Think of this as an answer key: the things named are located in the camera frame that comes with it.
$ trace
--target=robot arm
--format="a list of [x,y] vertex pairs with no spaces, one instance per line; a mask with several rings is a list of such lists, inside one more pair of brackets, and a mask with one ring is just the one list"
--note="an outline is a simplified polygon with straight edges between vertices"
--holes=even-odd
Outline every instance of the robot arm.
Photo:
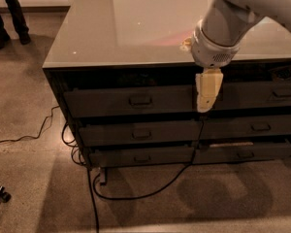
[[191,39],[192,56],[204,67],[196,75],[198,112],[211,109],[223,80],[220,68],[231,62],[245,33],[263,17],[291,32],[291,0],[213,0]]

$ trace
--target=black shoe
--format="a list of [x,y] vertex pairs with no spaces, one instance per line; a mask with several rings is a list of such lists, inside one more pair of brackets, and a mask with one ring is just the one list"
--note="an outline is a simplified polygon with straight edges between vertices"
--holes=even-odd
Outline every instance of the black shoe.
[[4,35],[0,35],[0,49],[6,46],[6,42],[10,41],[10,36],[6,33]]
[[31,38],[27,32],[20,33],[19,40],[23,45],[26,45],[31,42]]

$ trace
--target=gray floor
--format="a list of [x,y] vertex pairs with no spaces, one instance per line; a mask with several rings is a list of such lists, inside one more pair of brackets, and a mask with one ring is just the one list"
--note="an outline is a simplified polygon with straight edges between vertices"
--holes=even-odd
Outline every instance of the gray floor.
[[[56,106],[41,66],[64,14],[26,14],[32,43],[13,38],[0,50],[0,140],[37,135]],[[61,142],[59,109],[39,140],[0,145],[0,232],[95,232],[86,170]],[[111,169],[109,196],[149,193],[182,165]],[[91,172],[92,179],[97,170]],[[100,232],[289,232],[291,158],[189,167],[169,188],[139,201],[97,199]]]

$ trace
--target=white tabletop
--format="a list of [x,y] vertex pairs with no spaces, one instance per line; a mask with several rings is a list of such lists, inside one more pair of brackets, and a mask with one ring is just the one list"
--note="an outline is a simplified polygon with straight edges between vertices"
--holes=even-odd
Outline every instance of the white tabletop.
[[[180,50],[212,0],[75,0],[44,68],[193,62]],[[265,18],[234,60],[291,58],[291,34]]]

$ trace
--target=drawer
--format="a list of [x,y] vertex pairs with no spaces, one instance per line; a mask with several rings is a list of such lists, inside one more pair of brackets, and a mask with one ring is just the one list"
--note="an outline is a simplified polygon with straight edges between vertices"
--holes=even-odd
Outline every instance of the drawer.
[[291,81],[224,83],[214,110],[291,106]]
[[291,134],[291,115],[249,116],[205,120],[201,139]]
[[88,125],[80,129],[86,147],[197,141],[201,122],[165,121]]
[[73,90],[64,93],[72,117],[192,112],[192,85]]
[[194,148],[169,147],[133,150],[96,150],[89,155],[94,167],[141,166],[191,162]]
[[291,156],[291,143],[288,140],[265,143],[251,142],[244,146],[229,147],[201,147],[196,150],[194,164],[224,163],[224,162],[242,162],[279,159]]

